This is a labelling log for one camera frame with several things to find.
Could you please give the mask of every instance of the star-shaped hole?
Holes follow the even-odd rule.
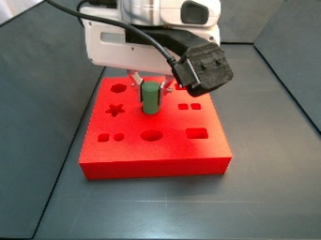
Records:
[[[105,111],[105,113],[109,113],[112,117],[116,117],[119,113],[124,113],[125,111],[123,110],[123,104],[119,105],[109,105],[109,109]]]

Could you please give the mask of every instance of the red shape sorter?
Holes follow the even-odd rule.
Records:
[[[129,79],[103,80],[79,158],[89,180],[223,174],[230,160],[210,95],[191,97],[175,85],[159,113],[145,115]]]

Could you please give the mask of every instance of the dark gray surface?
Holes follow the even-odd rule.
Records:
[[[319,13],[319,0],[289,0],[254,44],[318,130],[321,130]]]
[[[68,154],[103,70],[83,39],[46,4],[0,28],[0,238],[32,237]]]
[[[252,43],[285,0],[220,0],[222,42]]]
[[[87,181],[88,111],[36,238],[321,237],[319,135],[252,46],[223,48],[235,77],[212,97],[234,153],[226,175]]]

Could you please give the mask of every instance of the green cylinder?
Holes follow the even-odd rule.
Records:
[[[148,115],[159,111],[159,89],[157,82],[144,82],[141,85],[143,112]]]

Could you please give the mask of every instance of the table surface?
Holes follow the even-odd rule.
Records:
[[[87,181],[77,158],[91,103],[34,238],[321,238],[319,134],[252,46],[223,49],[234,80],[211,96],[227,173]]]

